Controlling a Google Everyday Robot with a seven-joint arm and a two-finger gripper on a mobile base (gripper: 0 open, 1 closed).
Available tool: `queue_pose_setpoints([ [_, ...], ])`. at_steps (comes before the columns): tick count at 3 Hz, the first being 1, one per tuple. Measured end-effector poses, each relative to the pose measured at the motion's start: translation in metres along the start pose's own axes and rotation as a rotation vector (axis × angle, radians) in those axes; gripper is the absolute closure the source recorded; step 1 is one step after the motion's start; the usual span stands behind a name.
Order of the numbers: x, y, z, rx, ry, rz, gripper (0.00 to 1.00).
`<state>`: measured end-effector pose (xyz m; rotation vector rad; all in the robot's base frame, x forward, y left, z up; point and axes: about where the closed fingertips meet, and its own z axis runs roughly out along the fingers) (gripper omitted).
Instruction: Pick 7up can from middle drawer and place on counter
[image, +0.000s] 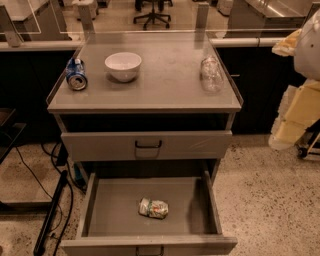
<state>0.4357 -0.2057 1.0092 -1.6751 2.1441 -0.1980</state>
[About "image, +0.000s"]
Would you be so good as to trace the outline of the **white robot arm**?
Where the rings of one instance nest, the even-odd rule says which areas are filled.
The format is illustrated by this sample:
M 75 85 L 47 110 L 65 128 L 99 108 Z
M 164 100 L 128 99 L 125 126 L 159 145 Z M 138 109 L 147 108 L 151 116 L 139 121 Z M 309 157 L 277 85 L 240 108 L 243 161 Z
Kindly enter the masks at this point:
M 320 10 L 301 29 L 278 42 L 272 52 L 293 57 L 294 69 L 306 78 L 299 87 L 284 92 L 269 137 L 269 146 L 284 150 L 294 146 L 320 119 Z

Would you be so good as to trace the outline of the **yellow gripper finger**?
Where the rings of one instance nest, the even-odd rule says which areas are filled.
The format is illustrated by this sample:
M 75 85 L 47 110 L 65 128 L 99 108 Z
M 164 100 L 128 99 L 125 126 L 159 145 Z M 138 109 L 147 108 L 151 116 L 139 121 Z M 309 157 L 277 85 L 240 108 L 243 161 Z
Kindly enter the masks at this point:
M 272 48 L 272 52 L 279 56 L 293 56 L 300 34 L 301 29 L 292 32 L 283 40 L 276 43 Z
M 299 87 L 289 85 L 269 137 L 269 146 L 285 150 L 296 144 L 305 131 L 320 119 L 320 82 L 307 79 Z

